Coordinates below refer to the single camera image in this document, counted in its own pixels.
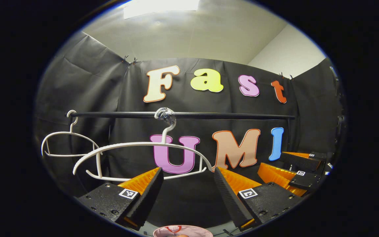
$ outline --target white plastic hanger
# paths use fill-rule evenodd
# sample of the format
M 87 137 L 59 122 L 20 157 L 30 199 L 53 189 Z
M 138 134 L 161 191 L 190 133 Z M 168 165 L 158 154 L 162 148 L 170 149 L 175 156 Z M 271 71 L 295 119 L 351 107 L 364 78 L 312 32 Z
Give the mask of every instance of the white plastic hanger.
M 74 110 L 70 110 L 68 111 L 68 113 L 66 114 L 67 117 L 69 117 L 69 115 L 74 112 L 76 113 L 76 111 Z M 42 147 L 41 147 L 41 153 L 42 153 L 42 156 L 43 156 L 43 146 L 46 144 L 46 148 L 48 150 L 48 152 L 46 152 L 45 150 L 45 153 L 47 156 L 52 156 L 52 157 L 77 157 L 77 156 L 84 156 L 86 154 L 74 154 L 74 155 L 56 155 L 56 154 L 51 154 L 51 152 L 49 151 L 49 145 L 48 145 L 48 138 L 51 137 L 51 136 L 54 136 L 54 135 L 59 135 L 59 134 L 68 134 L 68 135 L 75 135 L 75 136 L 79 136 L 79 137 L 82 137 L 82 138 L 86 138 L 87 140 L 91 141 L 92 144 L 93 144 L 93 150 L 95 149 L 95 147 L 99 148 L 99 146 L 90 138 L 86 137 L 86 136 L 83 136 L 81 134 L 78 134 L 78 133 L 75 133 L 75 132 L 72 132 L 72 127 L 77 123 L 78 121 L 78 117 L 75 118 L 75 121 L 73 123 L 71 123 L 71 125 L 69 126 L 69 132 L 53 132 L 51 134 L 49 134 L 48 136 L 46 136 L 44 138 L 44 140 L 42 141 Z
M 175 126 L 176 126 L 176 119 L 175 119 L 175 116 L 173 115 L 173 111 L 171 109 L 168 109 L 168 108 L 160 108 L 160 109 L 158 109 L 156 111 L 156 113 L 155 113 L 155 119 L 162 119 L 162 120 L 166 121 L 170 125 L 169 127 L 165 128 L 164 131 L 163 131 L 163 133 L 162 133 L 162 142 L 160 142 L 160 143 L 154 143 L 154 142 L 132 142 L 132 143 L 122 143 L 122 144 L 107 145 L 107 146 L 98 148 L 98 149 L 93 150 L 93 151 L 89 152 L 88 154 L 84 155 L 82 158 L 80 158 L 77 161 L 77 163 L 75 163 L 74 168 L 72 170 L 72 174 L 75 175 L 78 166 L 81 163 L 83 163 L 86 159 L 89 159 L 90 157 L 96 155 L 96 162 L 97 162 L 97 167 L 98 167 L 98 175 L 94 175 L 89 170 L 86 170 L 86 172 L 87 172 L 88 175 L 90 175 L 91 177 L 96 178 L 96 179 L 108 180 L 108 181 L 124 182 L 124 181 L 130 180 L 129 178 L 102 177 L 101 173 L 99 172 L 100 159 L 97 159 L 97 155 L 99 153 L 103 152 L 103 151 L 111 150 L 111 149 L 115 149 L 115 148 L 129 147 L 129 146 L 146 146 L 146 145 L 150 145 L 150 146 L 158 145 L 158 146 L 167 146 L 167 147 L 180 148 L 180 149 L 192 151 L 195 154 L 197 154 L 197 155 L 200 156 L 200 168 L 199 168 L 198 171 L 194 171 L 194 172 L 186 173 L 186 174 L 178 174 L 178 175 L 175 175 L 175 176 L 164 177 L 164 179 L 173 179 L 173 178 L 185 177 L 185 176 L 189 176 L 189 175 L 193 175 L 193 174 L 199 174 L 199 173 L 204 172 L 207 168 L 209 169 L 209 171 L 212 171 L 212 165 L 209 163 L 209 161 L 207 160 L 207 158 L 203 154 L 201 154 L 200 152 L 198 152 L 196 150 L 193 150 L 191 148 L 188 148 L 188 147 L 184 147 L 182 145 L 175 145 L 175 144 L 167 144 L 166 143 L 167 133 L 170 132 L 171 130 L 173 130 L 173 128 L 175 128 Z M 203 168 L 202 160 L 204 160 L 206 162 L 207 167 Z

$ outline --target white ceiling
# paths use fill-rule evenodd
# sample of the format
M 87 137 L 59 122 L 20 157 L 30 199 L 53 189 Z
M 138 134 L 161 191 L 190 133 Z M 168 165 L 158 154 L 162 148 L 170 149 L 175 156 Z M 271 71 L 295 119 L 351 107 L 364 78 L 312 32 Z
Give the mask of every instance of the white ceiling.
M 243 0 L 200 0 L 196 11 L 123 18 L 123 8 L 101 15 L 83 31 L 121 57 L 207 58 L 248 64 L 287 25 Z

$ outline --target black clothes rail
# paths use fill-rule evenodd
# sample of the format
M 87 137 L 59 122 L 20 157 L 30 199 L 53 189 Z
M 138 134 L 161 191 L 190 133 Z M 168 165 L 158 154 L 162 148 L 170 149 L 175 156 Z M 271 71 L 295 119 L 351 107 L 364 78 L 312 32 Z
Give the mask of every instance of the black clothes rail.
M 85 112 L 71 113 L 71 117 L 87 118 L 124 118 L 124 119 L 151 119 L 155 112 Z M 291 115 L 273 114 L 235 114 L 235 113 L 197 113 L 175 112 L 177 119 L 295 119 Z

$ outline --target hanger hook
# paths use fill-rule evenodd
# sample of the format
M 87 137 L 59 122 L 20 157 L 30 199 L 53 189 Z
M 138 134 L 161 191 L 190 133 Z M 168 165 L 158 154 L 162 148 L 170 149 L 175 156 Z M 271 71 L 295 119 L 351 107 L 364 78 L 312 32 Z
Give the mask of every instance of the hanger hook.
M 75 111 L 75 110 L 70 110 L 70 111 L 68 111 L 68 113 L 66 113 L 66 117 L 69 118 L 69 115 L 70 115 L 71 113 L 76 113 L 76 112 L 77 112 L 77 111 Z M 72 132 L 72 127 L 77 123 L 77 121 L 78 121 L 78 117 L 75 117 L 74 122 L 71 123 L 71 125 L 69 126 L 69 132 Z
M 165 128 L 162 133 L 162 143 L 166 144 L 167 133 L 172 131 L 176 126 L 175 112 L 173 112 L 173 110 L 170 108 L 160 108 L 155 113 L 155 119 L 161 119 L 170 125 L 169 127 Z

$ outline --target white wall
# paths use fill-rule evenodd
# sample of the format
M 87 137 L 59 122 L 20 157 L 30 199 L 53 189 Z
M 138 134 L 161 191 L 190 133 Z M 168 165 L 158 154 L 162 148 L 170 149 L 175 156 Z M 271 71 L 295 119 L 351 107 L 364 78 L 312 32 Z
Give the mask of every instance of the white wall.
M 290 24 L 255 56 L 249 66 L 290 78 L 318 65 L 326 55 L 298 29 Z

